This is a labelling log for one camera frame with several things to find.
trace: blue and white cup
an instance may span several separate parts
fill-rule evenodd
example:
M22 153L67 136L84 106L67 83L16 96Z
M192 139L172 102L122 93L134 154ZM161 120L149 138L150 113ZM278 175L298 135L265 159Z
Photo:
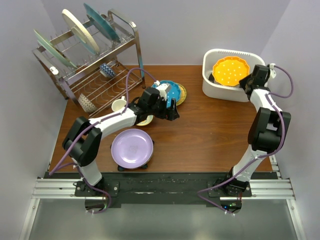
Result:
M100 66L100 73L106 78L114 78L116 76L115 72L111 69L111 67L104 63Z

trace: orange plate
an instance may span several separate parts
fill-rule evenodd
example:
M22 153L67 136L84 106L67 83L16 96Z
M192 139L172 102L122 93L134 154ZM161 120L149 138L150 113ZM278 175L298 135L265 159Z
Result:
M229 87L238 85L249 73L250 67L246 60L237 56L226 56L218 60L212 69L214 80Z

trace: cup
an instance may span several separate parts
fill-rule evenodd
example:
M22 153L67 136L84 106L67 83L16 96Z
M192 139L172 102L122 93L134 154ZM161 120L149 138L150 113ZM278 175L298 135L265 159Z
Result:
M112 103L111 109L112 111L116 112L122 109L126 104L127 104L126 97L122 96L120 99L117 99Z

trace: white plastic tub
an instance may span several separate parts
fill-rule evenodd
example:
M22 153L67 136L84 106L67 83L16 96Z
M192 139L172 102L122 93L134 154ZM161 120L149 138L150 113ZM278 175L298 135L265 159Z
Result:
M209 76L212 73L213 66L219 59L227 56L237 56L246 60L246 62L250 66L250 73L252 73L256 64L266 65L261 57L253 53L219 48L209 50L205 53L203 58L202 91L210 98L224 99L236 102L248 102L249 100L247 98L247 95L242 88L223 86L209 81Z

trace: teal plate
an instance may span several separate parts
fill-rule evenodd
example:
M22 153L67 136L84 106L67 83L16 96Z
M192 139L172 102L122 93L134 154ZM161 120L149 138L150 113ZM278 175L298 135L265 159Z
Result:
M180 99L181 90L179 88L179 85L175 83L174 81L168 81L168 80L162 80L160 81L160 84L170 84L171 89L166 95L166 107L169 108L171 106L171 99L175 99L175 102L177 103Z
M120 38L110 24L88 4L84 3L86 15L90 22L98 29L107 39L120 43Z
M51 53L56 59L58 59L66 67L76 69L77 66L73 64L62 52L57 50L53 44L42 36L37 30L34 29L38 43L43 46L49 53Z

